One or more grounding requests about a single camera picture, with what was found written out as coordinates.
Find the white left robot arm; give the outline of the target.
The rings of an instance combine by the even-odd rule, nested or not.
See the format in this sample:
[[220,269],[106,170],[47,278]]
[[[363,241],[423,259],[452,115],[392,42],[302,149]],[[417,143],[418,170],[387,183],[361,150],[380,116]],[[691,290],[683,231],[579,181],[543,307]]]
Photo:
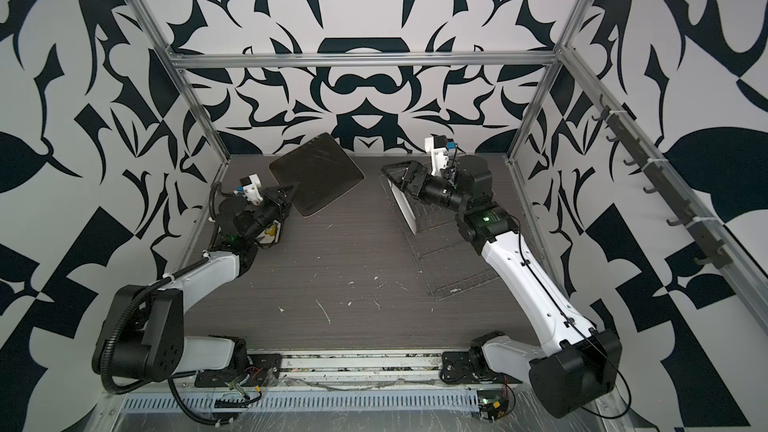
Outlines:
[[189,336],[185,315],[216,289],[245,274],[259,251],[279,241],[298,189],[296,182],[262,187],[256,177],[231,193],[213,187],[209,212],[214,230],[201,258],[149,285],[127,285],[116,292],[92,356],[92,370],[107,393],[123,395],[164,382],[189,419],[216,428],[235,418],[196,413],[180,396],[176,379],[218,374],[240,396],[217,400],[220,407],[247,408],[261,400],[261,391],[248,393],[243,388],[251,379],[252,365],[245,340]]

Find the black plate orange rim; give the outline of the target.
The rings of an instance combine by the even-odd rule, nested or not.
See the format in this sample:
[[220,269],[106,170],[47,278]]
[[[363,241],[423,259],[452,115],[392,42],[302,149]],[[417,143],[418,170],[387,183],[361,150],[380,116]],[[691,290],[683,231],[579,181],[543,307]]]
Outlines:
[[329,134],[320,134],[269,164],[274,179],[285,185],[298,182],[293,206],[311,217],[351,191],[364,173]]

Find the square floral plate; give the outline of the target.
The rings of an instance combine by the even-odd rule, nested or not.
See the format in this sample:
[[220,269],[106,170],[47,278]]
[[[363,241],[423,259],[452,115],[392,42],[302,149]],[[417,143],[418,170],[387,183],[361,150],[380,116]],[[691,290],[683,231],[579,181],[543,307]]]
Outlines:
[[281,222],[274,221],[257,236],[257,243],[267,248],[274,246],[280,240],[281,227]]

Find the round white plate in rack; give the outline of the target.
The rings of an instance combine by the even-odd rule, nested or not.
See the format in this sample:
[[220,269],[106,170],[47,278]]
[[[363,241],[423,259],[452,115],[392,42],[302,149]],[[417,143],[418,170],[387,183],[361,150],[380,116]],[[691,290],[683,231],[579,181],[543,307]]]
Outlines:
[[391,180],[388,180],[388,185],[411,233],[417,234],[418,226],[416,216],[414,214],[413,208],[409,203],[408,197],[401,190],[399,190]]

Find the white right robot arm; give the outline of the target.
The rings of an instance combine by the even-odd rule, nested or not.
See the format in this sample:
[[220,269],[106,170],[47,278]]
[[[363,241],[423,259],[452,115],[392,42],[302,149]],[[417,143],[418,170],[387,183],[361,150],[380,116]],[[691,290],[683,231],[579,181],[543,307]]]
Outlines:
[[388,164],[381,172],[405,196],[453,212],[462,238],[502,279],[532,325],[535,345],[504,334],[483,336],[475,346],[483,368],[529,384],[556,418],[614,390],[624,378],[619,337],[597,330],[560,292],[518,220],[495,201],[485,159],[462,156],[448,176],[433,175],[417,161]]

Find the aluminium cage frame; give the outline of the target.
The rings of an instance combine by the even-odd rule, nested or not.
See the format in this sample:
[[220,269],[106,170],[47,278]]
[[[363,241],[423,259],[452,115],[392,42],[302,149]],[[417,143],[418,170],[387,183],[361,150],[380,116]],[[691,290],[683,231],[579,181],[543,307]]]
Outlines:
[[434,299],[425,275],[473,273],[459,243],[419,264],[383,164],[419,159],[429,135],[502,158],[574,305],[631,351],[675,346],[764,354],[767,336],[694,239],[648,192],[595,105],[549,54],[573,49],[664,159],[759,264],[767,261],[767,0],[148,0],[174,53],[226,55],[190,79],[233,155],[232,173],[321,134],[361,183],[186,317],[194,335],[264,349],[451,348],[492,330],[535,333],[500,279]]

